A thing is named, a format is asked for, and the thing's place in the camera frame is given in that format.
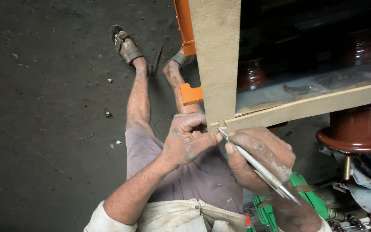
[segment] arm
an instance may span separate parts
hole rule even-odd
[[[254,156],[262,165],[273,173],[281,182],[286,182],[291,176],[291,169],[296,156],[291,146],[266,128],[251,128],[230,133],[231,142],[226,144],[228,164],[234,172],[237,181],[248,190],[265,196],[273,206],[276,224],[285,232],[317,232],[322,228],[323,220],[294,189],[285,184],[302,203],[296,203],[281,198],[253,171],[245,158],[235,147],[239,145]]]
[[[191,163],[202,151],[221,141],[221,135],[216,137],[214,133],[193,137],[192,132],[204,128],[205,123],[202,113],[175,115],[162,153],[104,203],[108,216],[123,224],[135,224],[152,192],[168,173],[179,165]]]
[[[152,192],[172,171],[161,159],[155,159],[111,194],[104,210],[118,222],[135,224]]]

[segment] sandal strap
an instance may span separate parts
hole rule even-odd
[[[180,69],[182,69],[187,59],[183,53],[178,52],[170,60],[177,62],[180,65]]]
[[[122,35],[118,35],[117,36],[117,44],[116,44],[116,51],[119,52],[120,49],[121,49],[121,43],[127,39],[127,38],[131,38],[130,37],[130,34],[128,34],[128,32],[124,32]]]
[[[138,58],[138,57],[142,57],[142,53],[138,50],[137,47],[132,47],[130,49],[128,49],[126,51],[126,53],[124,53],[124,58],[125,58],[125,61],[127,62],[127,64],[131,64],[131,62],[135,59],[135,58]]]

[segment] white shirt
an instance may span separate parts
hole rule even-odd
[[[244,215],[217,208],[202,200],[197,201],[196,198],[148,203],[134,225],[126,225],[110,218],[104,210],[104,202],[98,205],[84,232],[247,231]],[[327,222],[323,220],[318,232],[331,232]]]

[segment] fingernail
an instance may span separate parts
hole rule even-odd
[[[220,132],[216,133],[216,140],[217,142],[221,142],[221,140],[223,140],[223,136],[220,134]]]
[[[230,142],[227,142],[225,144],[225,151],[227,152],[227,155],[232,156],[235,153],[234,147]]]

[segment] man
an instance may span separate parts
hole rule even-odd
[[[291,146],[266,128],[229,134],[228,161],[218,150],[219,133],[207,133],[198,104],[183,106],[180,68],[189,60],[181,49],[164,67],[176,99],[170,132],[162,144],[150,127],[147,61],[119,26],[111,28],[116,50],[137,74],[128,100],[126,146],[127,181],[94,211],[86,232],[101,231],[246,231],[242,187],[265,196],[273,206],[276,223],[286,232],[331,231],[315,210],[277,195],[236,149],[242,146],[281,181],[291,176],[295,155]]]

